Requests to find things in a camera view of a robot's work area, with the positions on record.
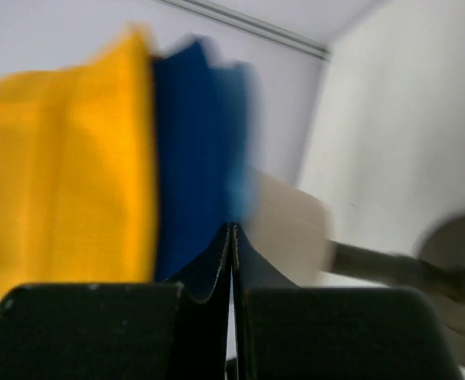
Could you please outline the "cream mannequin head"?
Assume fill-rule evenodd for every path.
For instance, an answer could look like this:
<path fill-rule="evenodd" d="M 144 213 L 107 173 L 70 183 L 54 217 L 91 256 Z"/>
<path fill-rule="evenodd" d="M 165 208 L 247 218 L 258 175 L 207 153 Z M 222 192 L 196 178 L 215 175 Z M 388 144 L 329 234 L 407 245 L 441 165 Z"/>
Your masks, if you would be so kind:
<path fill-rule="evenodd" d="M 312 195 L 259 170 L 246 219 L 253 248 L 282 275 L 302 287 L 317 287 L 330 267 L 330 213 Z"/>

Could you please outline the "yellow bucket hat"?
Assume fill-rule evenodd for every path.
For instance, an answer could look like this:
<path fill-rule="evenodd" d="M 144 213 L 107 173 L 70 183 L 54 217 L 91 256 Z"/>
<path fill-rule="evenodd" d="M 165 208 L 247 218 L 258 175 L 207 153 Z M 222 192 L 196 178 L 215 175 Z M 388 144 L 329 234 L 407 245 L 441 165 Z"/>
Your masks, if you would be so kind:
<path fill-rule="evenodd" d="M 23 283 L 153 278 L 153 86 L 137 26 L 81 66 L 0 78 L 0 298 Z"/>

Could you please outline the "light blue bucket hat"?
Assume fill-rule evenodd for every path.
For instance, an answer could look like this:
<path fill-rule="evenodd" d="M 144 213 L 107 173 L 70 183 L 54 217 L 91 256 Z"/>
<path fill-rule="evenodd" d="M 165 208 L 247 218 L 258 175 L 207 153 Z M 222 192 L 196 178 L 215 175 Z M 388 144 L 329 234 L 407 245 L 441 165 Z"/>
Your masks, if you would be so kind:
<path fill-rule="evenodd" d="M 258 96 L 252 65 L 234 61 L 213 70 L 224 115 L 226 136 L 227 218 L 245 222 L 257 200 Z"/>

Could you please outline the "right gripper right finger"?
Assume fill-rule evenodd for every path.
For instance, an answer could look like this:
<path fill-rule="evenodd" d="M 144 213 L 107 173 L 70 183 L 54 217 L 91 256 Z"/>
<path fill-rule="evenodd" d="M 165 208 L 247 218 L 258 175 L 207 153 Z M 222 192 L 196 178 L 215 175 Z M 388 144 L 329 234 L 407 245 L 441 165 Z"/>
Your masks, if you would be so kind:
<path fill-rule="evenodd" d="M 387 287 L 299 287 L 231 235 L 240 379 L 460 379 L 429 301 Z"/>

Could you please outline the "dark blue bucket hat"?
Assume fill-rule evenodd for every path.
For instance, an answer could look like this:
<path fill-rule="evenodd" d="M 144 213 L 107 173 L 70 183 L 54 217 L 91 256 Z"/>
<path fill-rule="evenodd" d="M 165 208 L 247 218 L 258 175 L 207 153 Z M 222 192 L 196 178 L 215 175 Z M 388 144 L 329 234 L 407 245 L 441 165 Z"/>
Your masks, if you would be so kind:
<path fill-rule="evenodd" d="M 160 176 L 155 271 L 164 281 L 204 251 L 226 221 L 227 133 L 209 41 L 154 62 Z"/>

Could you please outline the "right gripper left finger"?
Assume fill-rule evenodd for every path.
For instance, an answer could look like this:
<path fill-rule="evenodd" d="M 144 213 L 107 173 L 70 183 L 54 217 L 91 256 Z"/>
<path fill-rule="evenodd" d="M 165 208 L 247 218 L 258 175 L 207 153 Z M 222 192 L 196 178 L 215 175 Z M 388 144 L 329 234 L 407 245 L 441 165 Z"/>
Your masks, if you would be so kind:
<path fill-rule="evenodd" d="M 162 283 L 46 283 L 0 301 L 0 379 L 222 379 L 231 226 Z"/>

